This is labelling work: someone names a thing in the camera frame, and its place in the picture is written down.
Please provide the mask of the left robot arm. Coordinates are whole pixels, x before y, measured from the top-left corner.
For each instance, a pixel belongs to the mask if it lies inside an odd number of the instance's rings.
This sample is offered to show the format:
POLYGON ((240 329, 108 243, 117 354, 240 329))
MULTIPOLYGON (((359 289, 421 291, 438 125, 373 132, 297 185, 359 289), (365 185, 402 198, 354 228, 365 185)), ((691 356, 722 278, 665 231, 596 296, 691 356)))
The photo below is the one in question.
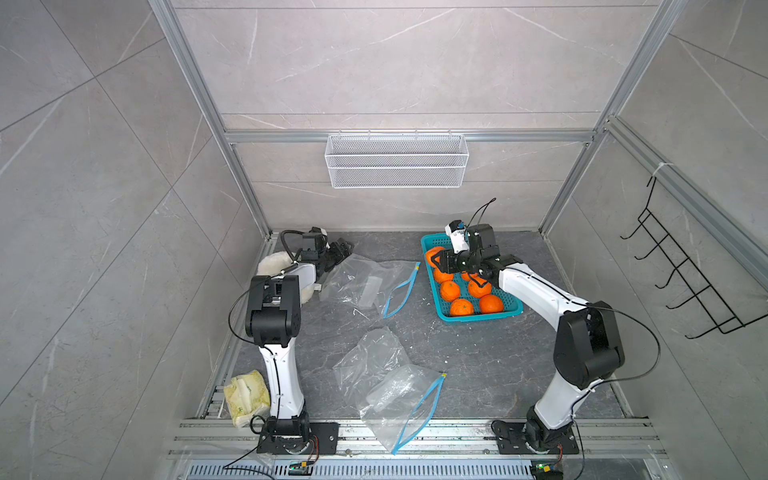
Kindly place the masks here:
POLYGON ((311 299, 318 280, 349 257, 354 246, 343 238, 329 240, 319 227, 284 231, 279 239, 288 235, 300 237, 300 248, 291 251, 284 246, 259 262, 247 292, 244 331, 259 348, 266 367, 271 401, 266 433, 271 439, 307 442, 311 425, 295 356, 301 306, 311 299))

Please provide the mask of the orange two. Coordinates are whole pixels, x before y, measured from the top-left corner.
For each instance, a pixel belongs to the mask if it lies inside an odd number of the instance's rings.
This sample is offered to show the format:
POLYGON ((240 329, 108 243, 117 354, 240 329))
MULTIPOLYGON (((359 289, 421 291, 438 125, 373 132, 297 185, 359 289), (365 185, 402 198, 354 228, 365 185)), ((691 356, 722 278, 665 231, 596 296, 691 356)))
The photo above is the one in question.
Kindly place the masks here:
POLYGON ((465 317, 474 314, 474 305, 469 300, 458 298, 450 304, 449 315, 451 317, 465 317))

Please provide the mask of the orange one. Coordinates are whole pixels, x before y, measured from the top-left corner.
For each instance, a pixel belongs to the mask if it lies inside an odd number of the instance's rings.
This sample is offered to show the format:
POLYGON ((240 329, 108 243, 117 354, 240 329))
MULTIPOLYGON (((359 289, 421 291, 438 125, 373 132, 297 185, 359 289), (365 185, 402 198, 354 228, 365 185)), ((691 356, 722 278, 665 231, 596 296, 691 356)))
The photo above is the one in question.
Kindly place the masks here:
POLYGON ((481 297, 478 300, 478 305, 482 314, 496 314, 505 311, 504 302, 492 294, 481 297))

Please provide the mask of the orange seven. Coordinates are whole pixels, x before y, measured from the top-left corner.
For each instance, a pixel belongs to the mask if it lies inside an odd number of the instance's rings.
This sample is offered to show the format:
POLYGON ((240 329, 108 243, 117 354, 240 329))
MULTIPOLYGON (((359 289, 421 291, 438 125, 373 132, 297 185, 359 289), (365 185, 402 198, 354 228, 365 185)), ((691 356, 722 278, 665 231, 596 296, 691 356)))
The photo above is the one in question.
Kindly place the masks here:
POLYGON ((432 268, 439 268, 443 263, 444 251, 445 251, 445 248, 442 246, 436 246, 429 249, 425 254, 427 263, 432 268))

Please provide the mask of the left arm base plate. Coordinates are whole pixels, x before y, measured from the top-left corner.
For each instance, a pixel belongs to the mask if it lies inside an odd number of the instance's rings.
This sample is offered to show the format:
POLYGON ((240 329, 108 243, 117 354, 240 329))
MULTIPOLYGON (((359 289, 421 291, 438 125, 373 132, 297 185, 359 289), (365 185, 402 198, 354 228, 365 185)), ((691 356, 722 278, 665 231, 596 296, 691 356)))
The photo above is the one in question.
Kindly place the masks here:
POLYGON ((340 424, 270 418, 260 434, 258 453, 274 455, 334 455, 340 424))

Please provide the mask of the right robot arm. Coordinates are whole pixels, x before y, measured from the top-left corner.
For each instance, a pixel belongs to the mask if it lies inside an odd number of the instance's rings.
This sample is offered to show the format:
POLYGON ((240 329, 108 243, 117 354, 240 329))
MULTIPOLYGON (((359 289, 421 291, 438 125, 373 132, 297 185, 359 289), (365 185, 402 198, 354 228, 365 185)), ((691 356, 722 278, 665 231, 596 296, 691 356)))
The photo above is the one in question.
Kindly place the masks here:
POLYGON ((518 257, 501 254, 488 224, 469 226, 453 220, 445 232, 451 246, 429 256, 434 266, 445 274, 466 273, 481 287, 490 285, 516 297, 555 330, 556 373, 529 409, 522 432, 535 453, 563 445, 583 401, 625 362, 612 308, 573 296, 518 257))

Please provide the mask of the orange three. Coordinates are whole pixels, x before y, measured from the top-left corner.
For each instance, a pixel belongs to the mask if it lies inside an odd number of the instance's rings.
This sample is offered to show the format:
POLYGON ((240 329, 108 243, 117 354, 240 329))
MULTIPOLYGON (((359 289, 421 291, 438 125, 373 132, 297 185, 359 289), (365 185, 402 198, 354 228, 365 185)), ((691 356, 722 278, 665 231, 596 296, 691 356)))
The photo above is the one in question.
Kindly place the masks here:
POLYGON ((448 281, 453 281, 454 280, 454 275, 453 274, 443 273, 440 270, 438 270, 437 268, 435 268, 433 270, 433 277, 434 277, 435 281, 438 284, 442 284, 444 282, 448 282, 448 281))

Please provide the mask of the clear zip-top bag blue seal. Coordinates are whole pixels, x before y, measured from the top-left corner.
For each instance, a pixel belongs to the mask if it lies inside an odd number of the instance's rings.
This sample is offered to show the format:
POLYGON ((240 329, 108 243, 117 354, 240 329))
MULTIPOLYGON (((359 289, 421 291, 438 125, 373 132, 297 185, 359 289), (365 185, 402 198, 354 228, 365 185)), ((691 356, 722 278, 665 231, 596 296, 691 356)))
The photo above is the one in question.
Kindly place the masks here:
POLYGON ((411 362, 388 328, 367 332, 333 372, 344 400, 392 455, 432 420, 446 380, 444 373, 411 362))

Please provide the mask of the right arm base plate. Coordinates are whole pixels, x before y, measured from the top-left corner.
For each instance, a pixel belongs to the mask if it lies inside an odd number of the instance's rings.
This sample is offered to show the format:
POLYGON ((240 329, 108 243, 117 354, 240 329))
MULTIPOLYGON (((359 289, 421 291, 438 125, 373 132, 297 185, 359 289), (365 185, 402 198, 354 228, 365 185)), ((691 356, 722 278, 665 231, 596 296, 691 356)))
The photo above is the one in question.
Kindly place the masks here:
POLYGON ((575 455, 580 452, 571 424, 550 430, 541 427, 535 420, 493 420, 490 427, 498 452, 502 455, 575 455))

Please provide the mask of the orange four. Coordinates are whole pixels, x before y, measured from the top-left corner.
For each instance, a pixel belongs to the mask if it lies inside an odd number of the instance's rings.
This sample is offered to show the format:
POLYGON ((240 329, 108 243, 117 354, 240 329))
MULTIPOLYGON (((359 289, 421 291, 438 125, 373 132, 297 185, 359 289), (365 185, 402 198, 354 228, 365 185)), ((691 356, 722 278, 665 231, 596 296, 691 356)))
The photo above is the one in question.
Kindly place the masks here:
POLYGON ((451 303, 460 298, 461 289, 456 282, 449 280, 440 284, 439 294, 443 301, 451 303))

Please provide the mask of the orange six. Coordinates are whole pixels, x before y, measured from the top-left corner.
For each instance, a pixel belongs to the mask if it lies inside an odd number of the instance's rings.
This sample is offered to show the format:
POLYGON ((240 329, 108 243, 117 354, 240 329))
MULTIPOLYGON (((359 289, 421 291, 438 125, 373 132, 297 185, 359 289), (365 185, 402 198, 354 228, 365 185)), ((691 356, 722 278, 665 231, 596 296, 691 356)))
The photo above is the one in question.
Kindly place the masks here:
POLYGON ((492 293, 492 285, 489 281, 483 279, 471 280, 468 282, 469 294, 477 299, 483 298, 492 293))

